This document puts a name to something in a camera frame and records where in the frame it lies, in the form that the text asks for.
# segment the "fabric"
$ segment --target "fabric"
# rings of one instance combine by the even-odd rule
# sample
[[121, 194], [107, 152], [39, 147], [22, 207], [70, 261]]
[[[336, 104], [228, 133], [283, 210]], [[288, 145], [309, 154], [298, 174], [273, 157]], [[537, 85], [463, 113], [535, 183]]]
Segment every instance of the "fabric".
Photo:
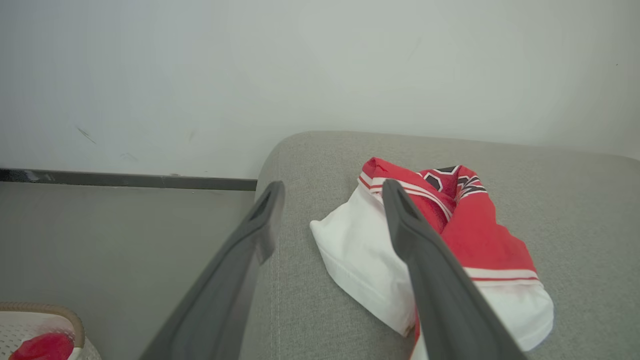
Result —
[[260, 267], [242, 360], [407, 360], [404, 338], [327, 274], [309, 222], [344, 204], [375, 154], [404, 168], [465, 164], [481, 174], [497, 222], [523, 240], [556, 310], [529, 360], [640, 354], [640, 162], [621, 156], [422, 136], [314, 131], [280, 142], [256, 196], [284, 182], [280, 236]]
[[74, 344], [65, 334], [43, 334], [27, 340], [9, 360], [67, 360]]
[[416, 173], [379, 158], [367, 161], [349, 200], [310, 223], [333, 280], [393, 330], [406, 335], [413, 327], [409, 273], [391, 246], [383, 209], [387, 179], [399, 181], [442, 235], [520, 348], [538, 345], [553, 326], [553, 302], [527, 247], [496, 223], [486, 188], [464, 166]]

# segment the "baseboard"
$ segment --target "baseboard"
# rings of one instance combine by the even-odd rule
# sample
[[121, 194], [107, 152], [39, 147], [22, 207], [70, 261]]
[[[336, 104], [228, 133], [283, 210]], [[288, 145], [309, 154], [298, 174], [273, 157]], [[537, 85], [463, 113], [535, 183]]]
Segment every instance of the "baseboard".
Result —
[[133, 186], [139, 188], [176, 188], [255, 191], [257, 180], [217, 177], [101, 174], [48, 170], [0, 168], [0, 181], [35, 184], [92, 186]]

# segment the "laundry basket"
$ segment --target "laundry basket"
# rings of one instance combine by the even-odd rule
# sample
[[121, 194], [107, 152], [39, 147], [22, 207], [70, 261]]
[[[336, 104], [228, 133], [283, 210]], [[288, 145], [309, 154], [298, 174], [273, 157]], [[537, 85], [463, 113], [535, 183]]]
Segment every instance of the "laundry basket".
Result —
[[73, 311], [55, 305], [0, 302], [0, 360], [9, 359], [23, 341], [49, 332], [66, 334], [74, 342], [68, 360], [100, 360]]

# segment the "clothing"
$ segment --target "clothing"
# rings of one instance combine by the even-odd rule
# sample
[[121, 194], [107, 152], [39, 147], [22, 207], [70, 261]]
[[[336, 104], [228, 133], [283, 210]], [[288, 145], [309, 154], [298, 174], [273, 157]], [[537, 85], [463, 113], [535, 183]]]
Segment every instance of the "clothing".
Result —
[[333, 280], [400, 334], [415, 324], [408, 270], [391, 246], [382, 203], [390, 178], [440, 233], [520, 348], [542, 342], [553, 326], [553, 302], [525, 244], [496, 223], [486, 188], [461, 165], [413, 172], [379, 158], [365, 163], [347, 203], [310, 224]]

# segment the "sofa cushion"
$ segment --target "sofa cushion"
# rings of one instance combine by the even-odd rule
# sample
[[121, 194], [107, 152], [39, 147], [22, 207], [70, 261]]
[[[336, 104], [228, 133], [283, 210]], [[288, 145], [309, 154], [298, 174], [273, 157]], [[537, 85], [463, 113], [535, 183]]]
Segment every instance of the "sofa cushion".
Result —
[[408, 359], [403, 338], [327, 274], [309, 229], [347, 201], [372, 156], [412, 169], [462, 164], [498, 222], [523, 240], [556, 305], [529, 359], [640, 354], [640, 161], [544, 147], [352, 132], [309, 132], [269, 155], [257, 195], [286, 187], [280, 238], [260, 269], [241, 359]]

